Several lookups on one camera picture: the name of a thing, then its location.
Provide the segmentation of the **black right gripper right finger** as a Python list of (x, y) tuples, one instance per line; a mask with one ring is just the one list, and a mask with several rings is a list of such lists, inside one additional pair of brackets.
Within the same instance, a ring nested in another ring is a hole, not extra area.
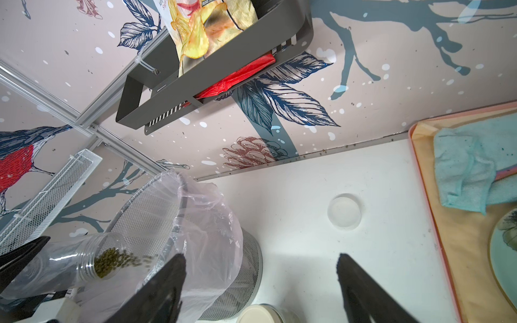
[(348, 254), (337, 262), (337, 276), (343, 297), (343, 307), (349, 322), (416, 322), (377, 284)]

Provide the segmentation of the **clear plastic mung bean jar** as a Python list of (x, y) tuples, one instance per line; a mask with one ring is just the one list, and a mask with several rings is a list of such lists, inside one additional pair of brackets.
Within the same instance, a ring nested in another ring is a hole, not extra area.
[(122, 235), (113, 232), (50, 242), (1, 292), (1, 297), (7, 300), (22, 299), (109, 279), (118, 270), (105, 278), (99, 278), (94, 271), (94, 259), (109, 248), (129, 253)]

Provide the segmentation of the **clear plastic jar lid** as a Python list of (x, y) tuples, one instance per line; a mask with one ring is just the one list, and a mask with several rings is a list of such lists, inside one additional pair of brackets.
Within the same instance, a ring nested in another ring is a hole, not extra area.
[(339, 230), (355, 230), (362, 221), (359, 199), (348, 193), (335, 196), (327, 207), (327, 217)]

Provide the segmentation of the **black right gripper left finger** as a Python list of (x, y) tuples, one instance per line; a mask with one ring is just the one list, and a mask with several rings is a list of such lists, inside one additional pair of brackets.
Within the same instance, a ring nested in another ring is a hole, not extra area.
[(174, 255), (128, 302), (107, 322), (176, 322), (186, 279), (186, 259)]

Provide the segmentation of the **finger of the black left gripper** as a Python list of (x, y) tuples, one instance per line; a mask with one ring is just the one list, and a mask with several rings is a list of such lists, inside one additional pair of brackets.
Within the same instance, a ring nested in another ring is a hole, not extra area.
[(50, 236), (41, 236), (7, 254), (1, 255), (1, 292), (21, 273), (50, 239)]

